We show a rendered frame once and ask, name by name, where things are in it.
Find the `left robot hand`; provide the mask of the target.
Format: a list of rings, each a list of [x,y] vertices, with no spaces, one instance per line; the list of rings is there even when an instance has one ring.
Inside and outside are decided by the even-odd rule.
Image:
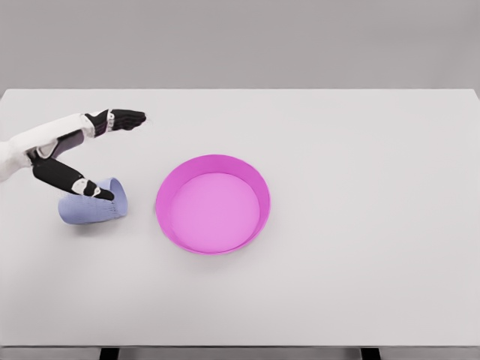
[[[144,112],[130,109],[76,113],[38,125],[10,139],[25,149],[31,161],[31,166],[27,168],[31,169],[36,179],[69,194],[112,201],[112,192],[57,160],[57,157],[86,140],[108,132],[131,131],[146,119]]]

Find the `light blue cup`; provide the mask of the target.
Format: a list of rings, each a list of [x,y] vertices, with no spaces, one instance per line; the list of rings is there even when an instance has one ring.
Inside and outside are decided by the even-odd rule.
[[[93,224],[123,218],[128,213],[128,199],[117,178],[106,178],[99,185],[112,192],[114,200],[68,193],[58,201],[58,213],[66,224]]]

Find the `pink round plate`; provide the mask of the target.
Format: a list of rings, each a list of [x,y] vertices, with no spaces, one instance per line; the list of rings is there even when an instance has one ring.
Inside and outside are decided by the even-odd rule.
[[[269,186],[249,163],[207,154],[178,165],[157,192],[155,213],[164,235],[194,254],[220,255],[251,243],[271,210]]]

